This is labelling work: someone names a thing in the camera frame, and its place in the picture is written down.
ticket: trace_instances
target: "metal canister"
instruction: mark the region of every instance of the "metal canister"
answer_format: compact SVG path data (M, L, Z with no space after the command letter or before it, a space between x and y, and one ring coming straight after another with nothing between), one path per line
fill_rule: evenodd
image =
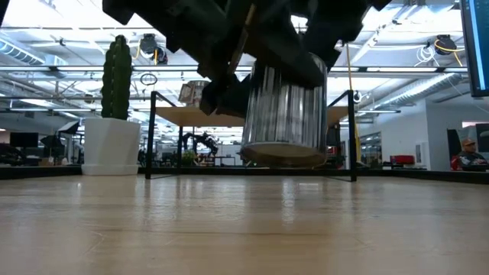
M278 69L256 62L243 129L241 154L270 167L313 167L326 160L326 65L324 84L305 89L282 78Z

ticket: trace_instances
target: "computer monitor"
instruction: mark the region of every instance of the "computer monitor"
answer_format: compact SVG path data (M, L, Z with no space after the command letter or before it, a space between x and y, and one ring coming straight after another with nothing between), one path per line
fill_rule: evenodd
M472 96L489 96L489 0L460 0Z
M39 145L38 133L10 133L10 146L12 147L37 147Z

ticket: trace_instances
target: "white pot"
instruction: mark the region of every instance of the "white pot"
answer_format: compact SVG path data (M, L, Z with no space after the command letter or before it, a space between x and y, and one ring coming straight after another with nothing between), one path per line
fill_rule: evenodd
M114 118L87 118L83 174L137 174L140 135L141 126L138 123Z

